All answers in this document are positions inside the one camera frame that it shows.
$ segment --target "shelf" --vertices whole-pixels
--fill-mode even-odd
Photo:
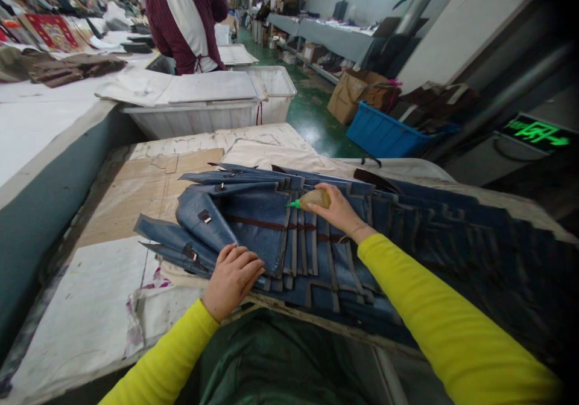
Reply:
[[[318,75],[322,76],[323,78],[329,80],[331,83],[333,83],[334,85],[337,85],[338,82],[340,81],[340,78],[337,78],[336,76],[334,76],[333,74],[331,74],[330,72],[325,71],[323,68],[321,68],[320,66],[313,64],[309,61],[306,61],[302,55],[300,55],[299,53],[297,53],[297,51],[294,48],[289,47],[288,45],[283,45],[283,44],[278,44],[278,46],[280,46],[282,49],[287,50],[292,52],[294,55],[296,55],[296,58],[299,59],[301,62],[303,62],[306,66],[310,67],[313,71],[315,71]]]

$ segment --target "blue plastic bin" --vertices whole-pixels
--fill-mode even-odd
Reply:
[[[374,158],[415,158],[447,133],[459,130],[457,124],[449,124],[434,135],[424,135],[362,101],[347,137]]]

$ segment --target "green exit sign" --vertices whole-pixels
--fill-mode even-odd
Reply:
[[[566,148],[579,139],[576,132],[535,120],[524,114],[519,114],[507,122],[499,132],[547,153]]]

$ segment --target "maroon jacket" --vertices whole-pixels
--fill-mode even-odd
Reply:
[[[222,22],[227,18],[227,1],[193,1],[201,16],[205,35],[207,35],[208,55],[219,67],[225,70],[215,41],[215,23]],[[195,73],[197,64],[195,57],[200,54],[194,54],[183,38],[175,19],[173,19],[167,0],[145,0],[145,3],[151,34],[159,51],[167,57],[175,58],[178,75]]]

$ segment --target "gray table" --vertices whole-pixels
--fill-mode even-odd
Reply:
[[[300,22],[294,20],[294,17],[281,16],[279,14],[270,14],[267,22],[287,32],[292,37],[298,37],[300,31]]]
[[[312,43],[324,45],[330,52],[354,61],[361,68],[368,64],[370,56],[380,50],[386,42],[367,34],[304,19],[299,28],[299,36]]]

